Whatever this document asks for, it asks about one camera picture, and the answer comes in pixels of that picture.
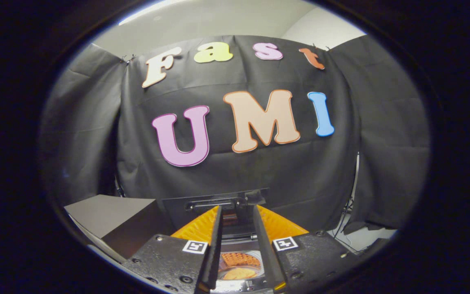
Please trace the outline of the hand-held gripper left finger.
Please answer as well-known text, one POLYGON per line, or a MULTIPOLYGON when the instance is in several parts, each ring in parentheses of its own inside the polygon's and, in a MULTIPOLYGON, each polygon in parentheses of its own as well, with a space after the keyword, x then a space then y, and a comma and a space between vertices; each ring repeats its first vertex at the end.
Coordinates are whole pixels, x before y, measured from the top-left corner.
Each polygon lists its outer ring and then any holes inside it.
POLYGON ((209 294, 218 277, 222 218, 217 205, 171 236, 154 235, 122 264, 124 271, 164 294, 209 294))

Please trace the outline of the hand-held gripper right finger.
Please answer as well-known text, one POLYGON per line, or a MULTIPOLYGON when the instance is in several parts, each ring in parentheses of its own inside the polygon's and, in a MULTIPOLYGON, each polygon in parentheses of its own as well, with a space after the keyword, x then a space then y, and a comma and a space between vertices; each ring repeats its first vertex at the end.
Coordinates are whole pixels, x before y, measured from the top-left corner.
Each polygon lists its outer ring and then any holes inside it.
POLYGON ((261 205, 253 206, 253 223, 274 293, 321 293, 358 265, 358 255, 326 231, 308 232, 261 205))

